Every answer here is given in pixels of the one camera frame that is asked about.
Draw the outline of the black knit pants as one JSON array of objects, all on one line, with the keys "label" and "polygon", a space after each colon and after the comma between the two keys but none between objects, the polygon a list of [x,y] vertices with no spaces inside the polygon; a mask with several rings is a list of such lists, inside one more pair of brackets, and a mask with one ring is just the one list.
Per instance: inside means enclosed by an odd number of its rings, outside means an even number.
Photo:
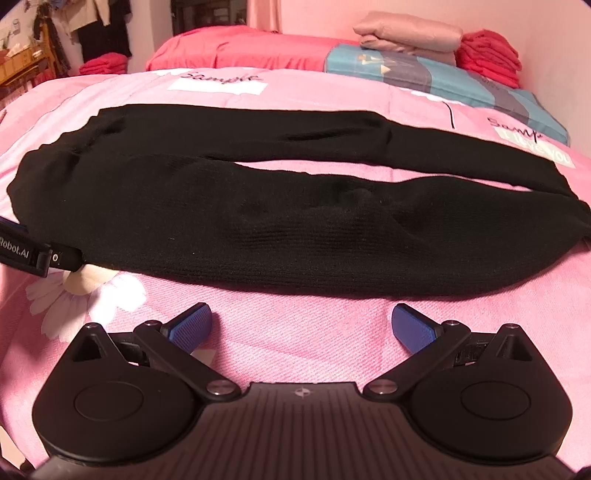
[{"label": "black knit pants", "polygon": [[312,295],[489,293],[590,235],[553,163],[367,111],[107,108],[7,193],[34,239],[91,264]]}]

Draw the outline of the pink bed sheet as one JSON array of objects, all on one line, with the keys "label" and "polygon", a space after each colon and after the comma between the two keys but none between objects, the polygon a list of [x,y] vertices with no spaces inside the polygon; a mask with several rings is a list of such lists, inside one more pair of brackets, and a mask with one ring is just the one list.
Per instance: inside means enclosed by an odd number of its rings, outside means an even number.
[{"label": "pink bed sheet", "polygon": [[[370,110],[417,127],[493,140],[553,161],[583,200],[590,157],[528,130],[506,115],[376,81],[297,70],[173,69],[72,77],[43,83],[1,110],[1,181],[29,151],[82,127],[99,110],[128,103],[249,109]],[[391,331],[391,299],[279,296],[182,285],[132,273],[94,271],[79,285],[61,271],[45,278],[1,270],[1,425],[34,464],[45,450],[31,408],[76,331],[94,321],[129,331],[165,321],[194,303],[214,313],[197,357],[240,385],[252,381],[365,384],[405,359]],[[512,290],[415,307],[476,331],[520,324],[567,391],[573,420],[560,451],[573,468],[590,462],[590,246]]]}]

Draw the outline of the wooden shelf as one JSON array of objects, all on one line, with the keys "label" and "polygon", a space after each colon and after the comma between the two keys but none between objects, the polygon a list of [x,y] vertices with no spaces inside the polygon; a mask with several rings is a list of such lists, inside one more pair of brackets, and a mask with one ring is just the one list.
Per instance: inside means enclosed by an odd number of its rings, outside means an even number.
[{"label": "wooden shelf", "polygon": [[59,76],[47,18],[40,20],[40,41],[10,57],[1,65],[1,104],[10,103],[37,84]]}]

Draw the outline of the red cloth pile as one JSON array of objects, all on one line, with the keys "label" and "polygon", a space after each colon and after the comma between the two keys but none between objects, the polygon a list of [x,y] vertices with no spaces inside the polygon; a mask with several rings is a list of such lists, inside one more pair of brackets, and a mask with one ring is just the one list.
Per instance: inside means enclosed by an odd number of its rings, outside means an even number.
[{"label": "red cloth pile", "polygon": [[85,62],[79,68],[80,75],[126,74],[128,58],[119,53],[107,53]]}]

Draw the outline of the hanging dark clothes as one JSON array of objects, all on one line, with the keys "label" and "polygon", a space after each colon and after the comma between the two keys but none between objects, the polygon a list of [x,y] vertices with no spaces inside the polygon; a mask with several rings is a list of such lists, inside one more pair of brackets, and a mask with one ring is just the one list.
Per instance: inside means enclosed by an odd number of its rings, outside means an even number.
[{"label": "hanging dark clothes", "polygon": [[127,31],[127,20],[131,16],[129,1],[86,1],[84,5],[86,22],[73,30],[81,47],[84,62],[94,60],[108,53],[132,57]]}]

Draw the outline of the blue grey patterned pillow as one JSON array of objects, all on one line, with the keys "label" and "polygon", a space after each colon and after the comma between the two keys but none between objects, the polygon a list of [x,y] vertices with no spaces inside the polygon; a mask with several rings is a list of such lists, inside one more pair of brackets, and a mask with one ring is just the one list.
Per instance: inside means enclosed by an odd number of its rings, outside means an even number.
[{"label": "blue grey patterned pillow", "polygon": [[329,53],[325,72],[421,91],[471,107],[494,109],[558,142],[570,144],[566,128],[533,93],[435,60],[341,44]]}]

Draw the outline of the red bed cover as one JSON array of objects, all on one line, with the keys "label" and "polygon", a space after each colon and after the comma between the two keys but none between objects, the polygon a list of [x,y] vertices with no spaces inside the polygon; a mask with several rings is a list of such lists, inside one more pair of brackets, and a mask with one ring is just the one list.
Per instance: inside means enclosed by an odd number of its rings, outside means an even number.
[{"label": "red bed cover", "polygon": [[352,40],[266,32],[245,25],[191,30],[168,39],[147,61],[147,71],[252,67],[322,72],[335,47]]}]

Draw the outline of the folded red clothes stack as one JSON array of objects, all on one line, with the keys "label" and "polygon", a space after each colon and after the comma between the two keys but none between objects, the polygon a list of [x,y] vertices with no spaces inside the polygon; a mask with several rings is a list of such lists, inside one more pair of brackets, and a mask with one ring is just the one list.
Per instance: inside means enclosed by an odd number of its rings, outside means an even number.
[{"label": "folded red clothes stack", "polygon": [[464,34],[455,57],[459,68],[510,88],[520,88],[522,63],[519,53],[497,32],[480,30]]}]

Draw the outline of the folded pink blanket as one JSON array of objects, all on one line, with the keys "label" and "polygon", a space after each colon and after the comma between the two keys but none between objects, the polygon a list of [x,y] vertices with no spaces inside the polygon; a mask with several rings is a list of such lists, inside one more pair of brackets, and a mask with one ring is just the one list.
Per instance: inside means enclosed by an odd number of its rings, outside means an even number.
[{"label": "folded pink blanket", "polygon": [[460,27],[421,17],[372,11],[353,26],[360,47],[403,53],[456,65],[455,52],[463,37]]}]

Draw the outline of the pink curtain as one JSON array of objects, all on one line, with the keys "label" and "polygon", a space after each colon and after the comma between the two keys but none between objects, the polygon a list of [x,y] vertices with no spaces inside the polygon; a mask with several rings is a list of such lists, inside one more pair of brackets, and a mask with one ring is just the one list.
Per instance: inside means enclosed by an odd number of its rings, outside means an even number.
[{"label": "pink curtain", "polygon": [[246,23],[250,28],[280,33],[280,0],[249,0],[246,8]]}]

